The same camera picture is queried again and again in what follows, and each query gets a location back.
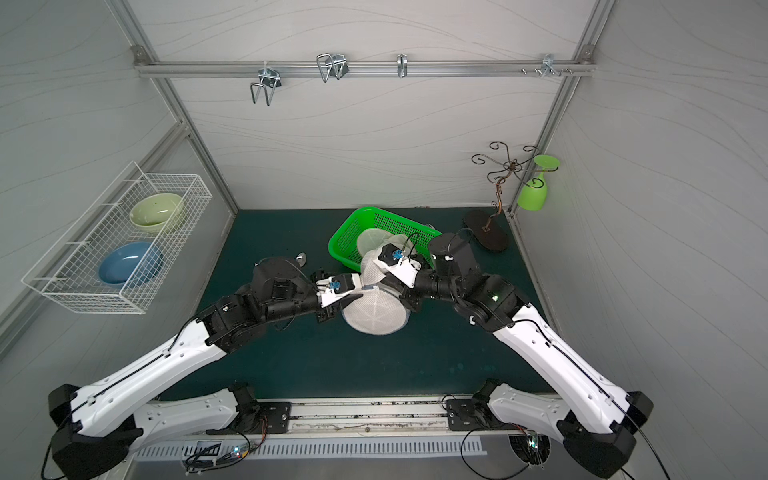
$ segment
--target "white plastic vent cover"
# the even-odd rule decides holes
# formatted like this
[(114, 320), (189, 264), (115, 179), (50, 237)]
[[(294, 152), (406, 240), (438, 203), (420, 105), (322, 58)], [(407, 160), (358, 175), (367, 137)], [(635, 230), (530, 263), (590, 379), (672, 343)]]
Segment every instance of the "white plastic vent cover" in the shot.
[[(245, 459), (287, 458), (424, 458), (459, 456), (463, 435), (432, 437), (376, 437), (374, 439), (275, 439), (267, 437), (264, 445)], [(214, 444), (214, 440), (160, 442), (141, 449), (135, 462), (177, 461)], [(231, 452), (245, 443), (240, 439), (223, 440), (217, 455)], [(464, 442), (464, 456), (482, 456), (482, 438)]]

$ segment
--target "blue bowl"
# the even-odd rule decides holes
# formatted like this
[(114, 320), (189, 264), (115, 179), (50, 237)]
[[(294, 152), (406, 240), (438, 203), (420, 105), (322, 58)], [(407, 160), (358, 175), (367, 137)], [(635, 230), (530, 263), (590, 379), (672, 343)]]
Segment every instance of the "blue bowl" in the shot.
[(163, 268), (163, 253), (151, 242), (133, 242), (114, 250), (101, 261), (98, 277), (109, 286), (122, 287), (145, 253), (147, 256), (131, 280), (131, 286), (152, 280)]

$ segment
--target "dark oval base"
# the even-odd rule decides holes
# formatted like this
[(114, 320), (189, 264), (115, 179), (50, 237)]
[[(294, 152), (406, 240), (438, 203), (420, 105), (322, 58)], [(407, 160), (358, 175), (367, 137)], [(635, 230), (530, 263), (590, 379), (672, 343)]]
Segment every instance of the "dark oval base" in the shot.
[(509, 247), (509, 236), (502, 231), (502, 228), (496, 222), (501, 215), (491, 220), (491, 226), (487, 232), (482, 229), (490, 216), (490, 214), (482, 210), (469, 211), (464, 216), (464, 225), (472, 229), (475, 238), (478, 239), (478, 242), (483, 247), (491, 252), (503, 252)]

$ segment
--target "light green bowl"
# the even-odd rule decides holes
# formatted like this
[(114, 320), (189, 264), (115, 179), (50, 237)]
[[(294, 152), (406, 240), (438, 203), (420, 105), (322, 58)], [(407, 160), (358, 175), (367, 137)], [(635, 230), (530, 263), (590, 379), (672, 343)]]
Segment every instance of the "light green bowl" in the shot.
[(176, 194), (152, 195), (137, 203), (129, 217), (141, 231), (158, 233), (165, 227), (165, 232), (171, 232), (184, 222), (184, 200)]

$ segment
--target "metal frame corner bracket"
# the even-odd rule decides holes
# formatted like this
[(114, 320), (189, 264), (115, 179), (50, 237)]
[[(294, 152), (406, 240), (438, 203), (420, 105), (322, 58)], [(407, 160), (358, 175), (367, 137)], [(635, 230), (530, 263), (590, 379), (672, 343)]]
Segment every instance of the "metal frame corner bracket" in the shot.
[(576, 60), (584, 65), (590, 65), (594, 62), (592, 61), (592, 58), (594, 57), (594, 45), (592, 44), (586, 44), (582, 45), (579, 49), (578, 55), (576, 56)]
[(131, 45), (131, 52), (134, 54), (134, 67), (149, 64), (149, 54), (142, 45)]

